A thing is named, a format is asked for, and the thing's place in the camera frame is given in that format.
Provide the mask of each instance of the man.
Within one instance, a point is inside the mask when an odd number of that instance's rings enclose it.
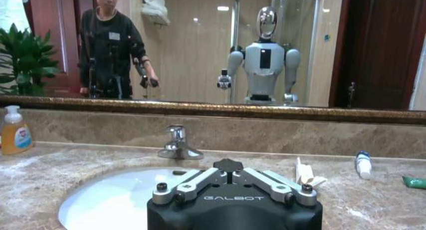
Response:
[[[80,81],[81,94],[89,93],[90,59],[94,59],[96,88],[100,96],[130,98],[130,56],[142,64],[150,80],[158,81],[145,52],[139,32],[115,9],[117,0],[96,0],[96,10],[81,17]]]

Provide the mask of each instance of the green tube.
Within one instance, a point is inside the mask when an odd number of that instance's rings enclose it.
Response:
[[[426,189],[426,179],[416,179],[411,177],[402,177],[402,180],[404,182],[404,185],[408,188],[414,189]]]

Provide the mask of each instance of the sink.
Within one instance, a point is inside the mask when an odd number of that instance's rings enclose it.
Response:
[[[159,182],[182,168],[141,168],[89,181],[64,201],[58,221],[68,230],[145,230],[146,203]]]

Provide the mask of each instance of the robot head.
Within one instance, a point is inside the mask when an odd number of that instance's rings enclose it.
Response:
[[[257,16],[257,32],[262,39],[271,39],[277,27],[277,12],[273,7],[263,7]]]

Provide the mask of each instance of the potted plant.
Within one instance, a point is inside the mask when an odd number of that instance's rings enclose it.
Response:
[[[10,72],[0,72],[0,84],[16,81],[9,87],[0,86],[2,94],[42,95],[42,78],[53,78],[58,73],[57,61],[50,59],[56,53],[49,44],[50,31],[44,39],[26,29],[17,30],[12,24],[9,31],[0,29],[0,68]]]

